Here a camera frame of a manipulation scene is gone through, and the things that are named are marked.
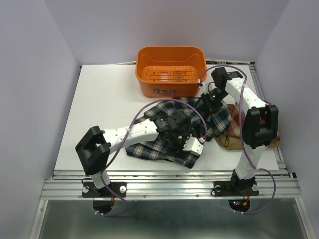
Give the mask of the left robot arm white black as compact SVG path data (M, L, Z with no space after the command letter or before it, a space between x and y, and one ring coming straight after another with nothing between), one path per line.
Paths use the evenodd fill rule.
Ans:
M111 190L106 166L111 154L118 155L122 148L143 142L163 140L171 156L187 156L201 152L201 144L190 132L190 120L182 112L172 116L154 116L128 127L102 130L91 127L75 147L84 172L93 181L92 189L99 196Z

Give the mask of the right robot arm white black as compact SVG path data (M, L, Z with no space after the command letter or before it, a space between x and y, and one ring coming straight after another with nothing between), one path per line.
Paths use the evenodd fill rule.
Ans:
M256 171L261 155L277 137L279 110L261 100L246 84L247 75L227 72L227 65L209 67L215 89L204 93L201 98L207 109L214 113L222 106L222 100L230 95L239 105L239 130L242 155L228 181L214 181L212 196L240 197L257 196Z

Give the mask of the navy plaid skirt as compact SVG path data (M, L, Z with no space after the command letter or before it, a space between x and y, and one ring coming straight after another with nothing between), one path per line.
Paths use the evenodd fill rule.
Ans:
M141 123L153 117L172 116L177 112L183 112L190 119L190 133L193 136L201 137L205 134L204 124L199 116L189 107L194 107L204 118L207 126L207 141L211 141L224 133L232 122L232 118L227 104L223 101L223 106L217 111L210 112L199 97L176 97L176 101L163 101L145 111L142 117L135 120ZM128 156L144 160L165 160L181 164L191 169L199 156L191 152L185 152L182 157L169 155L166 153L167 145L165 141L157 138L154 141L147 141L130 145L126 148Z

